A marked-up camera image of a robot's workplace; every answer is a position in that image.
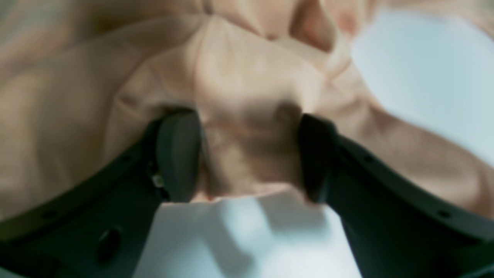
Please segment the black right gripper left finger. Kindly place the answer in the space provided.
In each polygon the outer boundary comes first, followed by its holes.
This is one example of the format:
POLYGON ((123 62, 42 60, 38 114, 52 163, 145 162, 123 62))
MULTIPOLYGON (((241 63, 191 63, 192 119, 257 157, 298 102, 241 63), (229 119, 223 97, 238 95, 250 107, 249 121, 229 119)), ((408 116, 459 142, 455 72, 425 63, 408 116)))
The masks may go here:
POLYGON ((94 176, 1 223, 2 278, 130 278, 155 212, 196 193, 201 127, 182 110, 94 176))

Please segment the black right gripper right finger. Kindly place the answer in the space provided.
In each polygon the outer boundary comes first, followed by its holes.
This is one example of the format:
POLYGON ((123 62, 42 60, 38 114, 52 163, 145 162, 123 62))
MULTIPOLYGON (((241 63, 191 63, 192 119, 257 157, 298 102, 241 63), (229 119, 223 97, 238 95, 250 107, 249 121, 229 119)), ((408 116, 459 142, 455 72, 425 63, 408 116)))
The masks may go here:
POLYGON ((303 114, 307 198, 340 217, 363 278, 492 278, 493 221, 419 188, 335 125, 303 114))

